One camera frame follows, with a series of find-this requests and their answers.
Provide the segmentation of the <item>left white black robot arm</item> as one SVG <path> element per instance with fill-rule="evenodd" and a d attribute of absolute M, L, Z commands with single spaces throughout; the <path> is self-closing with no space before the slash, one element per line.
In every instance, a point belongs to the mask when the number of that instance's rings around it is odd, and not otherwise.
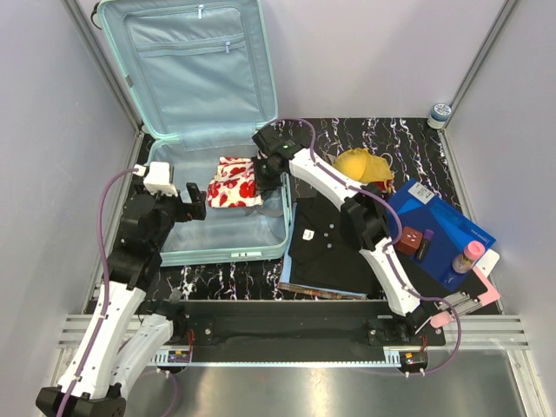
<path fill-rule="evenodd" d="M 105 257 L 101 294 L 82 342 L 58 383 L 36 397 L 44 415 L 122 416 L 132 387 L 157 351 L 192 334 L 184 306 L 158 301 L 136 333 L 124 337 L 160 270 L 171 229 L 206 217 L 205 192 L 193 182 L 186 187 L 190 202 L 147 189 L 126 201 L 122 236 Z"/>

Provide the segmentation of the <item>red poppy floral garment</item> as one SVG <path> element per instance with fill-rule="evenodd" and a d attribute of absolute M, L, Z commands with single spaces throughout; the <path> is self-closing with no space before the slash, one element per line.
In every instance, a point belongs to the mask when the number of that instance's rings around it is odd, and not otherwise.
<path fill-rule="evenodd" d="M 261 206 L 263 199 L 255 183 L 254 162 L 249 158 L 221 157 L 208 184 L 207 201 L 212 209 Z"/>

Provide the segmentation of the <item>light blue shirt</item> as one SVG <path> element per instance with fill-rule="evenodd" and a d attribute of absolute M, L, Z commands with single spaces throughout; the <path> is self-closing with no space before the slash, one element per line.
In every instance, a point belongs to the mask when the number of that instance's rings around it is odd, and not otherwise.
<path fill-rule="evenodd" d="M 293 259 L 288 254 L 288 251 L 291 248 L 291 243 L 293 241 L 293 234 L 294 234 L 294 228 L 295 228 L 295 217 L 296 217 L 296 210 L 297 210 L 296 206 L 297 206 L 297 204 L 295 203 L 293 205 L 293 208 L 292 208 L 292 213 L 291 213 L 292 219 L 291 219 L 289 230 L 288 230 L 288 242 L 287 242 L 286 250 L 285 250 L 285 253 L 284 253 L 284 256 L 283 256 L 281 276 L 280 276 L 280 279 L 279 279 L 278 283 L 279 282 L 286 282 L 286 283 L 296 284 L 296 283 L 291 282 L 291 278 L 293 276 Z M 356 294 L 366 294 L 367 299 L 368 299 L 368 296 L 369 296 L 369 293 L 363 293 L 363 292 L 353 292 L 353 291 L 339 290 L 339 289 L 333 289 L 333 288 L 316 287 L 316 286 L 305 285 L 305 284 L 297 284 L 297 285 L 308 286 L 308 287 L 313 287 L 313 288 L 330 289 L 330 290 L 341 291 L 341 292 L 350 292 L 350 293 L 356 293 Z"/>

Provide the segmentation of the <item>brown red plaid shirt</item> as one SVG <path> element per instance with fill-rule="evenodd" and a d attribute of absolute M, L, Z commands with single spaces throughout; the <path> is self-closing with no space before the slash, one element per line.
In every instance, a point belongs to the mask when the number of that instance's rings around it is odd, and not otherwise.
<path fill-rule="evenodd" d="M 313 297 L 318 297 L 327 300 L 360 300 L 364 301 L 367 299 L 366 294 L 356 294 L 350 292 L 341 292 L 330 289 L 313 288 L 308 286 L 302 286 L 297 284 L 291 284 L 286 282 L 279 282 L 277 284 L 278 289 L 285 290 L 293 293 L 298 293 L 302 295 L 310 295 Z"/>

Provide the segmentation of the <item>yellow bra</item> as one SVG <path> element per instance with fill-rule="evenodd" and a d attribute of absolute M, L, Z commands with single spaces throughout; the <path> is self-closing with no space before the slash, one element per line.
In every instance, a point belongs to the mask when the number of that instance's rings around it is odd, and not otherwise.
<path fill-rule="evenodd" d="M 371 155 L 364 148 L 341 153 L 333 166 L 343 175 L 361 183 L 384 183 L 394 179 L 387 161 L 380 156 Z"/>

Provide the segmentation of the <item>black polo shirt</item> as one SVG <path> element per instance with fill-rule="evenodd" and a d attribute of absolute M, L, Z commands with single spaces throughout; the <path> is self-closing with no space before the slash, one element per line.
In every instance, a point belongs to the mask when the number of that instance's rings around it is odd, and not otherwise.
<path fill-rule="evenodd" d="M 324 196 L 296 201 L 288 249 L 289 281 L 296 285 L 381 296 L 381 285 L 363 256 L 342 239 L 340 212 Z"/>

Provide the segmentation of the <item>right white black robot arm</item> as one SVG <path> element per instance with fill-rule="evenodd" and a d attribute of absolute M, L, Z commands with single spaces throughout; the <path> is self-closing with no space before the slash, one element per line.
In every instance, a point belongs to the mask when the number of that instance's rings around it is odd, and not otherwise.
<path fill-rule="evenodd" d="M 257 183 L 269 185 L 288 173 L 326 197 L 340 213 L 342 238 L 366 260 L 382 286 L 397 339 L 410 345 L 422 338 L 435 314 L 434 305 L 418 293 L 395 253 L 387 219 L 397 216 L 394 210 L 378 192 L 331 167 L 308 145 L 253 141 L 261 155 L 255 165 Z"/>

